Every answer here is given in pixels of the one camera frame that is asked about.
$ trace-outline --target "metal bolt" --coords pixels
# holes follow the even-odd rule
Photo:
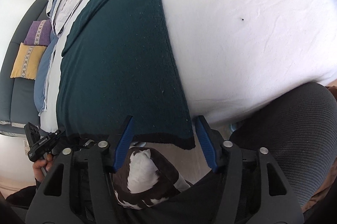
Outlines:
[[[267,148],[265,148],[265,147],[260,148],[260,153],[267,154],[268,152],[269,151],[268,151]]]
[[[98,143],[98,146],[100,148],[105,148],[107,145],[108,145],[108,142],[106,142],[106,141],[101,141],[101,142]]]
[[[230,147],[233,146],[233,143],[230,142],[230,141],[228,141],[228,140],[226,140],[226,141],[223,142],[223,145],[224,145],[225,147],[227,147],[227,148],[230,148]]]
[[[65,148],[63,151],[62,151],[63,154],[67,155],[67,154],[70,154],[71,153],[71,149],[70,148]]]

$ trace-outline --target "purple cushion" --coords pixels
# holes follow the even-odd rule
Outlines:
[[[48,46],[50,44],[51,31],[52,24],[50,23],[50,19],[33,21],[32,25],[29,28],[24,44],[29,46]]]

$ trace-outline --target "person's arm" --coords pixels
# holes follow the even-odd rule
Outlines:
[[[48,172],[52,165],[53,155],[50,153],[47,155],[47,159],[40,159],[33,164],[33,171],[36,180],[36,189],[38,189],[44,179],[44,174],[42,173],[41,168],[45,167]]]

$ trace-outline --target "wall outlet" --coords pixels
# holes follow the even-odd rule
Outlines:
[[[28,145],[28,141],[24,140],[24,144],[25,144],[25,154],[26,154],[26,156],[28,156],[28,152],[30,150],[29,145]]]

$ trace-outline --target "dark green blanket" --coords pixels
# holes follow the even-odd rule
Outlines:
[[[104,138],[132,115],[135,140],[194,147],[161,0],[90,0],[62,56],[56,111],[68,136]]]

